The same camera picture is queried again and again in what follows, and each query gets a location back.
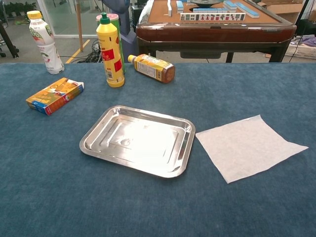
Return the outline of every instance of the yellow bottle cap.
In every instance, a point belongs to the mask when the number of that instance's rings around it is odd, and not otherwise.
[[[31,20],[41,19],[40,11],[28,11],[27,15]]]
[[[127,58],[127,60],[128,60],[129,63],[132,63],[134,58],[136,58],[136,56],[134,56],[134,55],[129,55],[129,57]]]

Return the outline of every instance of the tray rim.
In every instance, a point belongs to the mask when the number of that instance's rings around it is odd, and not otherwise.
[[[152,116],[157,116],[157,117],[161,117],[161,118],[165,118],[165,119],[180,120],[180,121],[188,123],[191,126],[191,132],[190,132],[189,137],[188,137],[188,141],[187,141],[187,144],[186,144],[185,152],[183,153],[181,167],[179,169],[177,169],[175,171],[171,171],[171,172],[161,172],[161,171],[155,172],[155,170],[147,171],[145,169],[139,168],[133,162],[130,162],[130,161],[127,161],[127,160],[116,159],[116,158],[113,158],[112,156],[105,155],[105,154],[102,154],[100,156],[96,156],[96,152],[95,151],[87,149],[84,144],[85,144],[85,141],[88,138],[88,136],[91,134],[91,132],[96,128],[96,126],[100,123],[100,121],[104,118],[104,116],[108,112],[110,112],[113,109],[118,109],[118,108],[127,109],[127,110],[133,110],[133,111],[136,111],[136,112],[139,112],[139,113],[149,114],[149,115],[152,115]],[[186,167],[187,167],[189,156],[190,156],[190,152],[191,152],[191,148],[192,148],[192,145],[193,145],[193,140],[194,140],[194,137],[195,137],[195,132],[196,132],[196,128],[195,128],[194,124],[191,121],[189,121],[188,119],[179,118],[179,117],[170,116],[170,115],[165,115],[165,114],[160,114],[160,113],[157,113],[157,112],[152,112],[152,111],[147,111],[147,110],[141,110],[141,109],[132,108],[132,107],[124,106],[124,105],[115,105],[115,106],[109,107],[99,117],[99,119],[94,123],[94,125],[86,132],[86,134],[80,140],[79,147],[80,147],[80,150],[83,153],[85,153],[85,154],[87,154],[89,156],[100,158],[100,159],[103,159],[103,160],[106,160],[106,161],[109,161],[109,162],[113,162],[113,163],[116,163],[116,164],[124,165],[124,166],[130,167],[130,168],[134,168],[134,169],[137,169],[137,170],[149,173],[149,174],[153,174],[153,175],[156,175],[156,176],[160,176],[160,177],[163,177],[163,178],[173,178],[173,177],[177,177],[180,174],[182,174],[185,171]]]

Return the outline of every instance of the yellow squeeze bottle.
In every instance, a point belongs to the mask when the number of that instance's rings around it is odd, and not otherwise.
[[[106,13],[102,13],[100,25],[97,28],[97,35],[109,86],[123,86],[124,74],[119,51],[118,30],[110,22]]]

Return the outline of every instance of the white napkin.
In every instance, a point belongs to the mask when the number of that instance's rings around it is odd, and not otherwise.
[[[285,141],[260,115],[196,136],[227,183],[267,170],[308,148]]]

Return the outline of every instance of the mahjong table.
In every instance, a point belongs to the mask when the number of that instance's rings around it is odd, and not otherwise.
[[[226,62],[231,62],[234,52],[259,51],[271,54],[270,62],[281,62],[296,30],[293,23],[250,0],[230,2],[256,12],[256,18],[239,8],[234,13],[197,13],[197,5],[187,2],[179,13],[177,1],[170,1],[170,11],[168,2],[149,0],[145,5],[136,29],[140,53],[155,56],[158,50],[199,56],[228,52]],[[221,2],[212,8],[223,9],[225,5]]]

